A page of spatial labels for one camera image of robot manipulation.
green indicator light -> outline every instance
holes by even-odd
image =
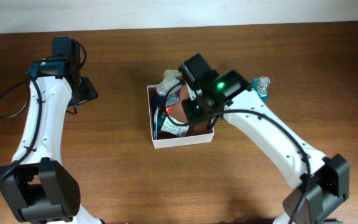
[[[223,82],[221,82],[221,83],[218,83],[218,89],[222,89],[224,87],[224,83]]]

white wall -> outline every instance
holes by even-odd
[[[358,0],[0,0],[0,33],[358,21]]]

brown wooden surface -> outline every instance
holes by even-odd
[[[219,72],[267,75],[268,106],[329,157],[351,163],[350,199],[331,217],[358,223],[358,22],[0,35],[0,93],[49,56],[52,37],[88,51],[81,74],[99,98],[66,115],[62,161],[81,202],[107,223],[217,223],[275,217],[291,192],[267,157],[225,121],[210,144],[155,150],[146,86],[197,52]],[[12,93],[1,112],[24,102]],[[0,166],[16,151],[26,113],[0,120]],[[0,194],[0,221],[14,223]]]

white box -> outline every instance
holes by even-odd
[[[151,97],[153,97],[156,92],[157,85],[149,85],[147,86],[147,99],[149,99],[149,119],[150,119],[150,136],[153,141],[153,145],[155,149],[160,149],[164,147],[175,147],[175,146],[186,146],[190,144],[199,144],[211,142],[212,138],[214,138],[215,131],[212,129],[208,134],[199,134],[196,136],[187,136],[187,137],[175,137],[175,138],[167,138],[167,139],[153,139],[153,118],[154,111],[150,106]]]

blue bottle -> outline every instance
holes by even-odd
[[[267,87],[270,84],[270,79],[268,77],[262,76],[260,78],[255,78],[252,81],[253,89],[258,93],[263,102],[267,101],[269,94],[267,93]]]

